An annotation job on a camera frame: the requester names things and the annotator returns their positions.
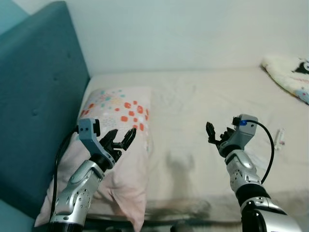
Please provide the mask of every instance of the pink pillowcase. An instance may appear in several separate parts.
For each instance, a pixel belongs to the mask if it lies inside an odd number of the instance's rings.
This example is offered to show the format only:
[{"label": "pink pillowcase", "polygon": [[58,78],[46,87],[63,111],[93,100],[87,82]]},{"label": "pink pillowcase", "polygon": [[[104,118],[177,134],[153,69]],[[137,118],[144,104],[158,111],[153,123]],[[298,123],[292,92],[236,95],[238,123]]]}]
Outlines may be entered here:
[{"label": "pink pillowcase", "polygon": [[[88,217],[101,219],[128,219],[139,232],[144,222],[148,160],[150,155],[149,109],[151,89],[127,87],[92,92],[80,118],[100,121],[100,140],[108,131],[118,129],[115,142],[120,142],[132,127],[136,137],[127,151],[123,151],[116,165],[105,172],[92,200]],[[67,185],[71,175],[90,158],[74,133],[58,167],[57,194]],[[35,227],[49,222],[54,180],[51,181]]]}]

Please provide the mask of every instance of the black cord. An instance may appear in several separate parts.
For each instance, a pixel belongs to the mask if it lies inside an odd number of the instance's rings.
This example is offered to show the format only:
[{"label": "black cord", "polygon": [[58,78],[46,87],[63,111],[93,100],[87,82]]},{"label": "black cord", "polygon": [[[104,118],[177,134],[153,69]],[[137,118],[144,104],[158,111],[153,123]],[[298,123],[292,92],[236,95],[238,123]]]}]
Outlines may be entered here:
[{"label": "black cord", "polygon": [[273,162],[273,160],[274,160],[274,155],[275,155],[274,141],[272,140],[269,131],[267,130],[267,128],[266,128],[262,123],[259,123],[259,122],[254,121],[254,120],[244,120],[244,121],[246,121],[246,122],[252,122],[252,123],[255,123],[255,124],[261,126],[261,127],[265,130],[265,132],[267,133],[267,135],[268,135],[268,137],[269,137],[269,140],[270,140],[271,156],[270,156],[270,160],[269,160],[269,164],[268,164],[267,170],[266,170],[266,172],[265,172],[265,174],[264,174],[264,177],[263,177],[263,179],[262,179],[262,181],[261,181],[261,183],[264,183],[264,181],[266,180],[266,178],[267,178],[267,176],[268,176],[268,174],[269,174],[269,171],[270,171],[270,169],[271,169],[272,162]]},{"label": "black cord", "polygon": [[73,135],[74,132],[78,131],[78,127],[74,128],[67,136],[62,140],[60,146],[58,147],[58,151],[56,154],[56,159],[55,159],[55,173],[54,173],[54,189],[53,189],[53,199],[52,199],[52,207],[50,210],[50,217],[49,220],[52,218],[55,210],[55,204],[56,204],[56,195],[57,195],[57,172],[58,172],[58,160],[60,158],[60,154],[62,151],[62,148],[64,144],[68,141],[68,139]]}]

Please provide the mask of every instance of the tufted headboard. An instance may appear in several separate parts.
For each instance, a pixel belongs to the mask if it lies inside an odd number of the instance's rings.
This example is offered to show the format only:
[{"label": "tufted headboard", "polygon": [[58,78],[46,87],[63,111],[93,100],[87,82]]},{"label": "tufted headboard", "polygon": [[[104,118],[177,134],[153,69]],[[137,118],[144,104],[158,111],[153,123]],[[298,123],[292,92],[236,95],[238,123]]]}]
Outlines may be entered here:
[{"label": "tufted headboard", "polygon": [[0,198],[33,218],[88,81],[65,2],[0,36]]}]

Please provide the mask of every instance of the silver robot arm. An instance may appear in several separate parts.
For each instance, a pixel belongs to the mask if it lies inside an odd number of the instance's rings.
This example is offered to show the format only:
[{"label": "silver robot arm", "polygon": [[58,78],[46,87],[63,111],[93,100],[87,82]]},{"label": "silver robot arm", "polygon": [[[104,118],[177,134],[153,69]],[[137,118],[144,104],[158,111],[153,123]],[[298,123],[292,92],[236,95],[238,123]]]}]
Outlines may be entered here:
[{"label": "silver robot arm", "polygon": [[55,211],[50,219],[50,232],[81,232],[93,194],[104,179],[106,169],[111,169],[122,152],[133,142],[136,129],[128,131],[120,143],[114,143],[118,130],[108,132],[100,142],[99,121],[81,119],[78,122],[79,138],[90,152],[90,159],[85,160],[68,181],[67,187],[56,200]]},{"label": "silver robot arm", "polygon": [[215,139],[214,127],[207,123],[209,143],[215,144],[219,154],[225,158],[230,175],[230,186],[241,210],[243,232],[301,232],[298,224],[283,209],[275,205],[256,173],[256,167],[244,151],[245,145],[255,135],[258,121],[250,115],[239,115],[233,120],[234,130],[227,131]]}]

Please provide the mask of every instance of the white bed sheet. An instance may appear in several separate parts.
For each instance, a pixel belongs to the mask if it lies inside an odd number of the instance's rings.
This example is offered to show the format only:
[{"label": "white bed sheet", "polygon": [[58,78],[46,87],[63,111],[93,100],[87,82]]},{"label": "white bed sheet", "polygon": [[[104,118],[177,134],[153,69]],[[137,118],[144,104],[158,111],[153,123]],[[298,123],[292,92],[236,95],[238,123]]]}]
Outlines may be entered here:
[{"label": "white bed sheet", "polygon": [[[274,137],[285,128],[286,145],[264,183],[272,199],[291,215],[309,205],[308,106],[276,85],[260,68],[204,72],[144,72],[91,78],[83,104],[98,88],[151,86],[150,160],[145,220],[197,218],[240,221],[237,199],[229,186],[224,159],[207,142],[205,125],[217,136],[241,113],[258,117]],[[246,146],[258,174],[270,157],[266,133],[258,128]]]}]

